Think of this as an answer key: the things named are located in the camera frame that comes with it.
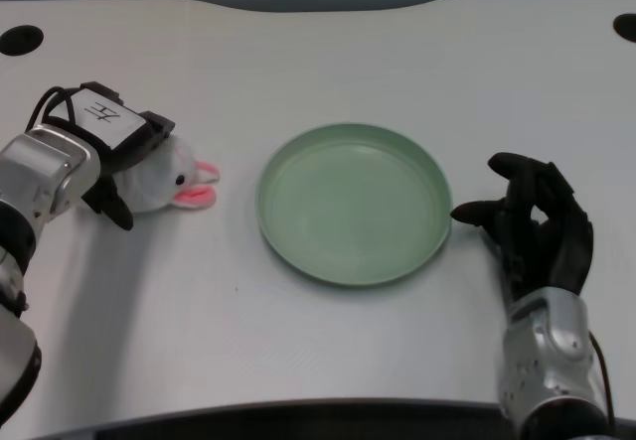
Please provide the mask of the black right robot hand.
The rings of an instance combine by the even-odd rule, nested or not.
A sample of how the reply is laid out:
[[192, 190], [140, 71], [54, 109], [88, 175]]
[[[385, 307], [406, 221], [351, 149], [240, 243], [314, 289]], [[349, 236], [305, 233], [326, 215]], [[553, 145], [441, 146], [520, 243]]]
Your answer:
[[508, 181], [505, 197], [457, 206], [454, 220], [483, 228], [499, 252], [510, 299], [555, 287], [578, 295], [593, 255], [593, 226], [557, 166], [500, 152], [488, 166]]

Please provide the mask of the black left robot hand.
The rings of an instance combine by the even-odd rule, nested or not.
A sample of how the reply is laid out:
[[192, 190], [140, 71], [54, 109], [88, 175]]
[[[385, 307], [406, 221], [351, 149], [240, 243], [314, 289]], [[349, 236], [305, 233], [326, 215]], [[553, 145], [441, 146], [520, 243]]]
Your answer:
[[132, 111], [118, 92], [96, 81], [48, 89], [26, 129], [42, 123], [71, 133], [96, 150], [100, 176], [82, 200], [119, 227], [132, 229], [131, 204], [123, 199], [114, 177], [147, 159], [168, 139], [175, 123], [152, 111]]

